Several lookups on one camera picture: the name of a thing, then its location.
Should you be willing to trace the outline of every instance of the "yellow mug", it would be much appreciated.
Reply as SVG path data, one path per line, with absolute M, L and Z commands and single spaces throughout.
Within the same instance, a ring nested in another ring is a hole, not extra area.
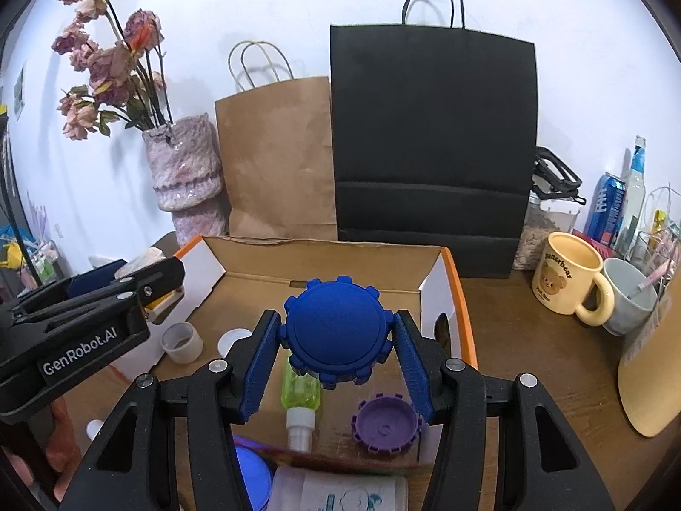
M 615 308 L 615 295 L 601 274 L 603 259 L 594 247 L 567 232 L 552 232 L 532 279 L 532 292 L 545 307 L 579 317 L 588 326 L 605 323 Z M 598 307 L 584 307 L 591 287 L 598 289 Z

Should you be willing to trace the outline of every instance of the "wooden table surface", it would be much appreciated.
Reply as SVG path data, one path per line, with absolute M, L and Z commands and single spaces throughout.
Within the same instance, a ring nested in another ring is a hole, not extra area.
M 615 507 L 624 510 L 679 437 L 679 419 L 655 438 L 638 435 L 618 401 L 615 372 L 622 341 L 547 310 L 529 282 L 522 273 L 505 280 L 462 281 L 480 371 L 508 379 L 523 372 L 536 375 L 591 455 Z M 103 370 L 67 394 L 81 447 L 89 444 L 87 422 L 106 417 L 126 387 Z M 497 443 L 496 423 L 489 421 L 481 511 L 493 508 Z M 429 479 L 428 474 L 409 479 L 410 510 L 420 510 Z

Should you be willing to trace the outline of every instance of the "human hand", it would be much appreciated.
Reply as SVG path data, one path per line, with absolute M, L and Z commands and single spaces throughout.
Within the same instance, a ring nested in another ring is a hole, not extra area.
M 45 457 L 50 467 L 60 473 L 57 484 L 54 486 L 54 497 L 58 502 L 61 502 L 66 488 L 80 464 L 81 455 L 76 443 L 74 425 L 66 409 L 64 398 L 52 402 L 51 409 L 54 429 L 45 447 Z M 31 486 L 34 482 L 33 472 L 26 462 L 18 455 L 8 454 L 7 457 L 19 478 L 26 486 Z

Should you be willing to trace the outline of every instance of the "mug handle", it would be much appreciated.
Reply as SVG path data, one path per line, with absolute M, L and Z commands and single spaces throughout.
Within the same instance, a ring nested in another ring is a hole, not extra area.
M 575 310 L 575 314 L 581 322 L 588 326 L 600 326 L 605 323 L 615 309 L 615 294 L 612 291 L 612 285 L 608 279 L 601 273 L 596 273 L 594 276 L 596 288 L 601 292 L 601 301 L 594 311 L 588 310 L 584 305 L 579 304 Z

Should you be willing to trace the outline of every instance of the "blue gear-shaped lid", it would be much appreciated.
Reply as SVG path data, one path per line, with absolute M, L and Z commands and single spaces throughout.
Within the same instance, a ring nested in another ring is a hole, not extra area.
M 307 290 L 284 304 L 286 324 L 279 340 L 291 350 L 289 362 L 299 375 L 319 378 L 328 389 L 348 380 L 363 384 L 374 363 L 384 363 L 392 350 L 387 339 L 394 323 L 391 311 L 379 303 L 379 291 L 336 281 L 307 283 Z

